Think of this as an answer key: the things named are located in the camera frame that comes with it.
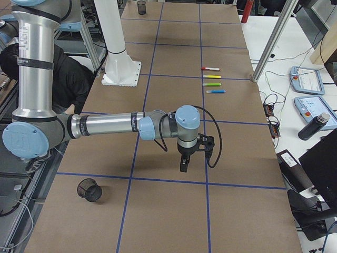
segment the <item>green marker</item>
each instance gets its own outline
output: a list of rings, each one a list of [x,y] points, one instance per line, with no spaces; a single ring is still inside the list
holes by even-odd
[[[202,86],[221,86],[221,83],[203,83]]]

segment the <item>black monitor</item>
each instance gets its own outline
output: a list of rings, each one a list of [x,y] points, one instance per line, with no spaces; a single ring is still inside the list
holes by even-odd
[[[319,194],[337,208],[337,129],[299,158]]]

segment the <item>label on robot arm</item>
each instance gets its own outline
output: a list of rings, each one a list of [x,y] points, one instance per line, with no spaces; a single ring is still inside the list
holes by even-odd
[[[28,41],[29,41],[29,27],[23,25],[19,26],[19,49],[29,50]]]
[[[283,160],[288,164],[288,166],[291,168],[297,164],[297,162],[290,156],[289,153],[284,153],[281,155]]]

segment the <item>blue marker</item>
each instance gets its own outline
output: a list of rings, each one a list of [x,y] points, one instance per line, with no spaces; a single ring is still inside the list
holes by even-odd
[[[206,93],[225,93],[225,90],[210,90],[210,91],[206,91]]]

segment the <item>black bottle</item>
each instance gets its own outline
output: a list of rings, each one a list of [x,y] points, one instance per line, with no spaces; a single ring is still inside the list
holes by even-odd
[[[330,118],[327,113],[322,113],[312,119],[300,132],[299,137],[303,141],[307,141],[314,134],[316,134],[322,127],[326,125]]]

